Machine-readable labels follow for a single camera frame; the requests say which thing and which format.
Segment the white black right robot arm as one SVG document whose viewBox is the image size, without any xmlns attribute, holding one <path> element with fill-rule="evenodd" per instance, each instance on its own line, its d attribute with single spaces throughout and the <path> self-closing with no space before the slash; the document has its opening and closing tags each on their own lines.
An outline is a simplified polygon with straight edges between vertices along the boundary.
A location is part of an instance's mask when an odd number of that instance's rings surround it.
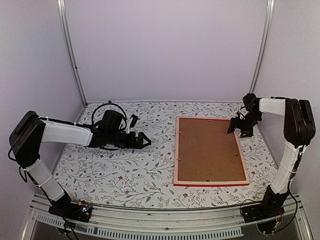
<svg viewBox="0 0 320 240">
<path fill-rule="evenodd" d="M 229 134 L 239 129 L 241 138 L 249 138 L 253 136 L 254 126 L 262 121 L 263 114 L 284 117 L 284 152 L 270 189 L 276 195 L 286 194 L 291 179 L 298 171 L 302 155 L 316 134 L 311 104 L 306 99 L 260 98 L 253 93 L 246 94 L 242 101 L 247 113 L 243 115 L 237 112 L 237 116 L 231 118 L 227 130 Z"/>
</svg>

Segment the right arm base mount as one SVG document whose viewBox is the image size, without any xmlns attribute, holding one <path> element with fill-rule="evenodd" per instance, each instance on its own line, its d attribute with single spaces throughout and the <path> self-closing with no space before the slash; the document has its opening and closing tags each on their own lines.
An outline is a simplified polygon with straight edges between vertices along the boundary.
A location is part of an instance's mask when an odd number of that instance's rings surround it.
<svg viewBox="0 0 320 240">
<path fill-rule="evenodd" d="M 280 227 L 284 220 L 284 207 L 283 204 L 287 197 L 290 196 L 295 203 L 294 214 L 291 219 L 283 226 Z M 295 219 L 298 211 L 298 201 L 291 192 L 290 185 L 287 186 L 285 193 L 274 193 L 270 186 L 267 187 L 262 201 L 257 201 L 255 205 L 240 206 L 239 212 L 244 219 L 245 223 L 256 222 L 265 220 L 271 217 L 279 216 L 279 219 L 270 220 L 257 224 L 257 229 L 264 235 L 272 235 L 286 229 Z"/>
</svg>

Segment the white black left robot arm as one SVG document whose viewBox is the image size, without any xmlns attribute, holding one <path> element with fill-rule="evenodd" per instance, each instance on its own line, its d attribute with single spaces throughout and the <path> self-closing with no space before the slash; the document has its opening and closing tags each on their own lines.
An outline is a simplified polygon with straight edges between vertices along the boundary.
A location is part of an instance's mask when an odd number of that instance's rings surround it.
<svg viewBox="0 0 320 240">
<path fill-rule="evenodd" d="M 106 110 L 101 120 L 80 124 L 41 117 L 30 110 L 10 134 L 7 155 L 55 202 L 55 209 L 63 217 L 70 217 L 75 211 L 74 205 L 64 198 L 67 193 L 42 162 L 42 145 L 77 145 L 107 151 L 141 150 L 150 146 L 152 141 L 143 132 L 132 131 L 138 119 L 134 114 L 127 119 L 125 113 Z"/>
</svg>

